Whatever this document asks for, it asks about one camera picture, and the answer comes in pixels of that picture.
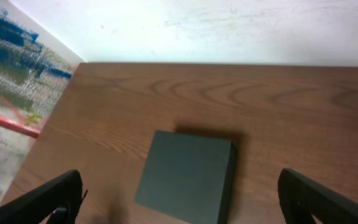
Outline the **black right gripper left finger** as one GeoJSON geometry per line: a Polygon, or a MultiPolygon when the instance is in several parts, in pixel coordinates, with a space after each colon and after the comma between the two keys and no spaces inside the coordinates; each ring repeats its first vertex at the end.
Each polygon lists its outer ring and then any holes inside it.
{"type": "Polygon", "coordinates": [[[85,195],[72,169],[1,206],[0,223],[74,223],[85,195]]]}

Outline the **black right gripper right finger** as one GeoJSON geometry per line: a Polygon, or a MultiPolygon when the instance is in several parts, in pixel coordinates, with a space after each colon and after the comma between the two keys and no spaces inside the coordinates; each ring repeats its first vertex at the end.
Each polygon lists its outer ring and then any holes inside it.
{"type": "Polygon", "coordinates": [[[358,203],[293,169],[281,171],[278,197],[286,223],[358,223],[358,203]]]}

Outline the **dark green box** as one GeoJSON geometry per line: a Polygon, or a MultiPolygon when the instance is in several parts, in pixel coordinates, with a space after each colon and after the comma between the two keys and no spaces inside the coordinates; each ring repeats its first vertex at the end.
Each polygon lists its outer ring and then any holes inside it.
{"type": "Polygon", "coordinates": [[[229,139],[156,131],[135,202],[188,223],[227,223],[236,160],[229,139]]]}

